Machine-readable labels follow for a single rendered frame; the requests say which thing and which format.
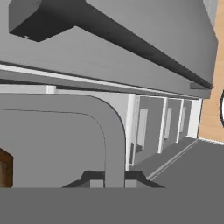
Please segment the grey fridge door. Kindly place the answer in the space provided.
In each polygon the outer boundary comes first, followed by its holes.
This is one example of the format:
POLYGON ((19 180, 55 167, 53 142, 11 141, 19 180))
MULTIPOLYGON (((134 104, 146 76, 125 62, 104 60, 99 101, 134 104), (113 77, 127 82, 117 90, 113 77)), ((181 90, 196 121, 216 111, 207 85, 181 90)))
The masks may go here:
MULTIPOLYGON (((0 79, 207 98, 207 89, 79 27, 37 43, 9 33, 0 0, 0 79)), ((206 81, 214 78, 218 40, 203 0, 87 0, 206 81)))

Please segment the brown wooden block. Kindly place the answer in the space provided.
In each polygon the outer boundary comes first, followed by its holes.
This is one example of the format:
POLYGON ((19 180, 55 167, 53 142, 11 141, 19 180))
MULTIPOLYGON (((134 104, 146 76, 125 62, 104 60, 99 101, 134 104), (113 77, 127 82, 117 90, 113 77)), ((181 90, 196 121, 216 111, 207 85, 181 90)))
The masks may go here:
POLYGON ((0 148, 0 187, 13 187, 13 156, 0 148))

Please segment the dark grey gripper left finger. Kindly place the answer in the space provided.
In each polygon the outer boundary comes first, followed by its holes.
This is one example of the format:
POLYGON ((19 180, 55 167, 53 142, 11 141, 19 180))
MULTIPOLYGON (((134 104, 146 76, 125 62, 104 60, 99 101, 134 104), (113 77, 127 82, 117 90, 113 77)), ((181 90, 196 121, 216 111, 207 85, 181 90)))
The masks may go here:
POLYGON ((68 185, 64 185, 64 188, 89 188, 91 180, 104 180, 104 178, 104 171, 84 171, 79 179, 68 185))

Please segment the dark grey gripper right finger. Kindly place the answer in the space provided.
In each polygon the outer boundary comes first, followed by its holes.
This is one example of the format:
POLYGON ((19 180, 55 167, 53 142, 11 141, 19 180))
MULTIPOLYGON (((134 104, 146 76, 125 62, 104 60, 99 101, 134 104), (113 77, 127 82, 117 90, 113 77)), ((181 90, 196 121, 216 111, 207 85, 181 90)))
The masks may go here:
POLYGON ((148 180, 142 171, 126 171, 125 172, 126 188, 163 188, 162 185, 148 180))

